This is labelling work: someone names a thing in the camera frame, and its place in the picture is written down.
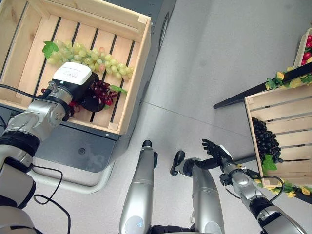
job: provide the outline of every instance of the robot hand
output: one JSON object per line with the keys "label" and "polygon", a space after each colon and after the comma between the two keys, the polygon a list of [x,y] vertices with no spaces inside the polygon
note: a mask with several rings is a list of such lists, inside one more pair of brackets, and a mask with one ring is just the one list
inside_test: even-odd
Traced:
{"label": "robot hand", "polygon": [[225,162],[234,163],[230,153],[222,145],[216,145],[207,139],[203,139],[202,145],[204,146],[204,150],[207,151],[207,154],[211,155],[213,158],[204,161],[195,160],[194,163],[199,168],[208,170],[219,166],[221,170],[224,171]]}

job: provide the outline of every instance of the dark purple grapes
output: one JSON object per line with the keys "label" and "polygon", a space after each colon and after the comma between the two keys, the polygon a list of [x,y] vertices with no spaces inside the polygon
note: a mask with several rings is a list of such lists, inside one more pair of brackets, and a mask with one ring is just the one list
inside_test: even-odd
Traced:
{"label": "dark purple grapes", "polygon": [[265,154],[270,154],[273,157],[274,163],[283,162],[279,156],[281,148],[278,147],[278,142],[275,139],[276,134],[268,131],[266,123],[252,117],[255,139],[258,146],[259,156],[261,161],[265,159]]}

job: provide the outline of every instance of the red grapes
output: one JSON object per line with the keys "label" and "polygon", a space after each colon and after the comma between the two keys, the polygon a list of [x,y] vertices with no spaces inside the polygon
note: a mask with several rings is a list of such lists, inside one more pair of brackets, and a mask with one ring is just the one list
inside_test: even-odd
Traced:
{"label": "red grapes", "polygon": [[111,106],[114,103],[113,98],[118,96],[116,91],[110,89],[110,84],[104,81],[96,81],[90,88],[94,92],[93,98],[96,98],[99,105]]}

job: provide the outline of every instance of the wooden slat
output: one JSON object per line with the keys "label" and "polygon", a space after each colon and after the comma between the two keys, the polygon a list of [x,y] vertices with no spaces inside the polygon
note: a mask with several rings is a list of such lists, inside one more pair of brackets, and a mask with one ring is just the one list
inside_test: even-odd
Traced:
{"label": "wooden slat", "polygon": [[[13,40],[8,60],[4,67],[1,83],[17,88],[20,83],[20,77],[26,63],[30,47],[35,38],[41,16],[28,5],[22,16],[17,34]],[[16,92],[11,90],[2,90],[0,97],[4,100],[21,102],[20,98],[15,97]]]}
{"label": "wooden slat", "polygon": [[252,110],[309,96],[312,96],[312,86],[303,85],[297,88],[277,89],[273,92],[263,92],[262,95],[248,97],[248,103],[249,108]]}
{"label": "wooden slat", "polygon": [[[58,19],[59,18],[56,16],[50,16],[48,19],[41,19],[32,47],[30,48],[23,73],[21,75],[18,89],[31,94],[35,92],[37,81],[40,76],[40,69],[44,63],[44,54],[42,52],[44,47],[43,42],[51,40]],[[21,104],[25,108],[27,108],[32,101],[30,97],[19,93],[16,94],[16,97],[22,99]]]}
{"label": "wooden slat", "polygon": [[136,61],[136,68],[133,71],[133,75],[132,75],[131,82],[130,82],[130,88],[129,88],[130,91],[127,94],[126,101],[125,101],[125,108],[123,109],[123,112],[120,118],[120,123],[118,126],[118,130],[120,131],[121,134],[126,133],[128,130],[131,115],[132,115],[135,101],[137,98],[138,89],[139,89],[142,75],[144,72],[146,59],[147,59],[147,56],[149,54],[150,47],[151,47],[151,20],[150,19],[147,20],[146,25],[148,25],[148,27],[145,28],[145,31],[143,34],[140,51],[138,53],[138,57]]}
{"label": "wooden slat", "polygon": [[312,130],[277,135],[276,140],[279,147],[310,144],[312,143]]}
{"label": "wooden slat", "polygon": [[312,185],[311,177],[302,177],[302,178],[287,178],[287,181],[295,185]]}
{"label": "wooden slat", "polygon": [[26,0],[2,0],[0,4],[0,69],[4,65]]}
{"label": "wooden slat", "polygon": [[[255,152],[255,158],[257,161],[257,165],[258,165],[258,169],[259,169],[259,173],[260,176],[264,176],[263,174],[263,170],[262,170],[262,164],[261,164],[261,159],[260,159],[260,155],[259,155],[259,151],[258,151],[258,146],[257,146],[257,142],[256,142],[256,138],[255,138],[255,133],[254,133],[254,126],[253,126],[253,121],[252,121],[252,116],[251,116],[251,112],[250,112],[250,108],[247,102],[247,98],[245,98],[245,107],[246,107],[246,113],[247,113],[247,117],[248,117],[248,123],[249,123],[249,127],[250,127],[250,132],[252,135],[252,140],[253,140],[253,148],[254,148],[254,152]],[[261,179],[262,184],[265,185],[265,180]]]}
{"label": "wooden slat", "polygon": [[[140,49],[140,44],[138,42],[136,42],[134,44],[134,47],[132,50],[132,54],[131,54],[131,58],[130,58],[128,67],[134,67],[135,66],[135,64],[137,62],[137,55],[138,55],[139,49]],[[129,87],[130,87],[130,83],[131,83],[130,80],[125,80],[122,88],[124,90],[128,91]],[[113,123],[119,123],[120,122],[120,118],[121,118],[121,114],[122,114],[122,111],[123,111],[123,108],[125,105],[126,97],[127,97],[127,94],[124,94],[124,93],[120,94],[119,102],[118,102],[118,105],[117,105],[117,108],[115,111],[115,116],[113,119]]]}
{"label": "wooden slat", "polygon": [[[55,34],[55,39],[59,39],[61,41],[71,40],[75,33],[76,22],[73,22],[68,19],[61,19],[58,25],[58,30]],[[48,82],[52,79],[54,73],[57,71],[58,67],[46,64],[41,76],[41,80],[37,89],[37,95],[42,94],[41,89],[48,87]]]}
{"label": "wooden slat", "polygon": [[269,119],[290,117],[310,112],[312,112],[312,98],[252,111],[251,114],[253,117],[265,121]]}
{"label": "wooden slat", "polygon": [[[130,52],[132,41],[120,36],[117,36],[112,56],[117,59],[119,63],[126,63]],[[114,75],[106,74],[104,81],[109,84],[120,86],[121,80],[117,79]],[[108,109],[95,113],[93,123],[108,126],[111,120],[115,103]]]}
{"label": "wooden slat", "polygon": [[[105,52],[108,54],[114,40],[114,34],[105,32],[103,30],[99,30],[97,32],[97,38],[96,41],[94,42],[94,48],[100,48],[101,46],[105,48]],[[99,79],[102,79],[103,73],[96,72]]]}
{"label": "wooden slat", "polygon": [[[96,28],[90,27],[88,25],[85,24],[81,24],[76,38],[75,38],[75,42],[80,42],[82,43],[87,49],[91,48],[92,45],[92,41],[93,38],[95,36],[96,33]],[[91,111],[87,111],[84,108],[81,108],[80,112],[76,112],[74,114],[75,119],[78,120],[82,120],[82,121],[90,121],[92,112]]]}
{"label": "wooden slat", "polygon": [[277,170],[270,173],[293,173],[293,172],[312,172],[310,161],[283,162],[276,164]]}
{"label": "wooden slat", "polygon": [[279,178],[287,180],[288,178],[301,178],[310,177],[312,178],[312,172],[285,172],[285,173],[275,173],[275,171],[270,171],[271,176],[277,176]]}
{"label": "wooden slat", "polygon": [[94,123],[90,123],[90,122],[87,122],[87,121],[81,121],[81,120],[78,120],[78,119],[75,119],[75,118],[69,118],[68,121],[71,122],[71,123],[84,125],[86,127],[95,128],[95,129],[98,129],[98,130],[119,134],[119,131],[117,131],[117,130],[109,129],[108,127],[104,127],[104,126],[101,126],[101,125],[98,125],[98,124],[94,124]]}
{"label": "wooden slat", "polygon": [[[312,185],[312,178],[311,177],[287,177],[285,178],[289,183],[295,184],[295,185]],[[276,179],[265,179],[264,187],[280,187],[280,185],[277,184]]]}
{"label": "wooden slat", "polygon": [[63,18],[77,22],[83,22],[84,24],[91,27],[102,29],[131,40],[140,42],[142,38],[138,29],[119,23],[117,21],[96,16],[88,12],[77,10],[75,8],[58,3],[50,2],[48,0],[42,0],[42,2],[44,6],[49,9],[49,12],[52,15],[61,16]]}
{"label": "wooden slat", "polygon": [[268,130],[273,133],[284,133],[312,128],[312,116],[298,117],[296,119],[283,119],[282,121],[272,121],[267,123]]}
{"label": "wooden slat", "polygon": [[281,150],[280,158],[284,160],[294,160],[294,159],[312,160],[312,145],[284,148]]}
{"label": "wooden slat", "polygon": [[132,10],[111,4],[101,0],[51,0],[56,3],[67,5],[86,11],[97,16],[117,21],[133,28],[138,28],[138,17],[144,16]]}
{"label": "wooden slat", "polygon": [[38,12],[39,15],[45,18],[50,17],[50,13],[39,0],[28,0],[28,2]]}

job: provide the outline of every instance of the yellow flower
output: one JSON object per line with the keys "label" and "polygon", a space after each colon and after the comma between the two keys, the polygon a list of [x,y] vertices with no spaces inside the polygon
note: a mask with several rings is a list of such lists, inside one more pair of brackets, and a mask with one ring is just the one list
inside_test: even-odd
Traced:
{"label": "yellow flower", "polygon": [[304,195],[310,195],[310,191],[309,191],[307,188],[305,188],[305,187],[303,187],[303,186],[300,186],[300,188],[301,188],[301,192],[302,192]]}
{"label": "yellow flower", "polygon": [[296,78],[296,79],[293,79],[290,83],[289,83],[289,87],[291,88],[295,88],[295,87],[298,87],[302,85],[302,82],[301,82],[301,79],[300,78]]}
{"label": "yellow flower", "polygon": [[276,78],[284,79],[285,77],[284,77],[284,74],[283,74],[283,73],[277,72],[277,73],[276,73]]}
{"label": "yellow flower", "polygon": [[273,193],[273,194],[278,194],[279,193],[279,191],[277,191],[277,190],[271,190],[271,192]]}
{"label": "yellow flower", "polygon": [[[283,181],[283,183],[285,183],[285,180],[284,179],[281,179]],[[281,182],[278,182],[277,183],[278,185],[282,186],[282,183]]]}
{"label": "yellow flower", "polygon": [[286,193],[287,194],[287,197],[293,197],[293,196],[296,196],[296,194],[294,193],[294,191],[291,191],[289,193]]}
{"label": "yellow flower", "polygon": [[287,67],[287,69],[286,69],[287,72],[290,72],[292,70],[293,70],[293,67]]}

